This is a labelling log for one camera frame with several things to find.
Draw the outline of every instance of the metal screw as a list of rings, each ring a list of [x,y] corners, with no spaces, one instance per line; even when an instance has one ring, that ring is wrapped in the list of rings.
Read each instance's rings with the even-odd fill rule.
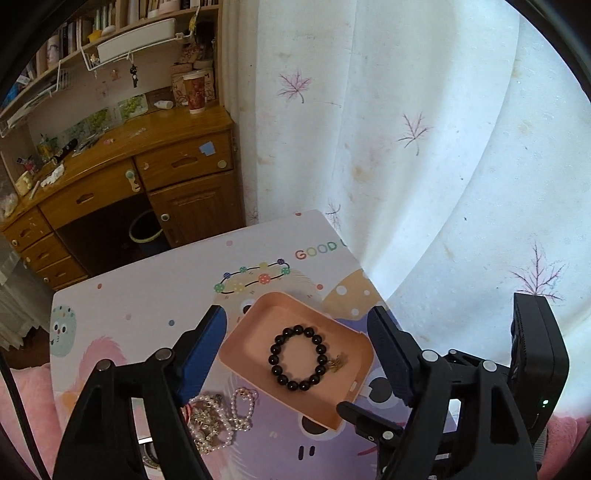
[[[156,360],[168,360],[173,355],[170,348],[161,348],[155,353]]]
[[[99,371],[99,372],[104,372],[105,370],[108,370],[109,368],[111,368],[111,360],[108,360],[106,358],[103,358],[102,360],[99,360],[96,363],[95,368]]]
[[[434,352],[433,350],[425,350],[423,351],[423,358],[427,362],[436,362],[439,358],[439,355],[437,354],[437,352]]]
[[[482,362],[482,366],[487,372],[496,372],[496,363],[494,363],[492,360],[484,360]]]

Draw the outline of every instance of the cartoon table top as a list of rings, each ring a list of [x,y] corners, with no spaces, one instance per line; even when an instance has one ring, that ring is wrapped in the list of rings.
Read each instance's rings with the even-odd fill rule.
[[[220,289],[225,276],[233,282],[231,294]],[[62,429],[98,360],[144,361],[194,329],[212,304],[225,309],[230,332],[269,291],[288,293],[364,333],[369,309],[384,304],[318,211],[186,245],[57,292],[51,374]],[[254,388],[215,360],[202,392],[224,393],[227,401],[236,387]],[[355,403],[399,423],[409,414],[392,395],[377,357]],[[135,403],[140,438],[150,435],[142,414],[141,402]],[[326,430],[261,393],[252,429],[203,458],[216,480],[361,479],[374,478],[376,451],[346,422],[336,432]]]

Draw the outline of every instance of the white curtain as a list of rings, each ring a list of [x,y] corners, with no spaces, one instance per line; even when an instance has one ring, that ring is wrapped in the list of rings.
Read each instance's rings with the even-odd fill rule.
[[[504,0],[225,0],[247,220],[325,213],[421,346],[507,363],[546,295],[591,413],[591,108]]]
[[[53,292],[0,237],[0,346],[22,347],[31,328],[49,331]]]

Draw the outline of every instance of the blue gripper pad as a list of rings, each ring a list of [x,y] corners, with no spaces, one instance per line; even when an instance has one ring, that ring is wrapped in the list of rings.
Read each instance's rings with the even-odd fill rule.
[[[185,332],[174,345],[177,405],[196,397],[226,336],[228,320],[219,305],[212,305],[195,330]]]
[[[421,349],[413,337],[399,330],[394,322],[383,307],[372,308],[368,313],[368,336],[392,387],[392,393],[409,406],[415,396],[413,367],[418,366],[417,355]]]

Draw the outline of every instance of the trash can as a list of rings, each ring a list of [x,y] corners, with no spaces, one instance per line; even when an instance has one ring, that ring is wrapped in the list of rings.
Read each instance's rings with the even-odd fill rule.
[[[131,222],[129,238],[138,244],[147,257],[170,250],[170,245],[153,210],[142,213]]]

